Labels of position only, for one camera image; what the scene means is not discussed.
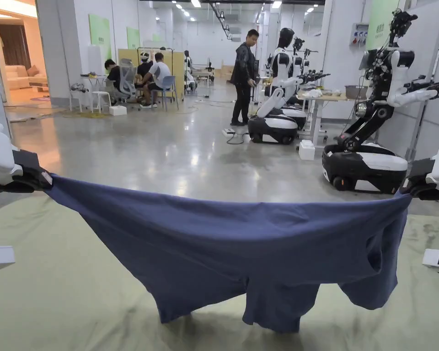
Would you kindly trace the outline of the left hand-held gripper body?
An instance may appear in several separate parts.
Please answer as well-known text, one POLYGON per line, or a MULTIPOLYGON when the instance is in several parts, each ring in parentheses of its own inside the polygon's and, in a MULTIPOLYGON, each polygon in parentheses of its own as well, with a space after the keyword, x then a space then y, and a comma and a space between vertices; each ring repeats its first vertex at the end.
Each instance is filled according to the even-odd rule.
POLYGON ((15 147, 0 124, 0 181, 21 179, 23 167, 40 167, 37 154, 15 147))

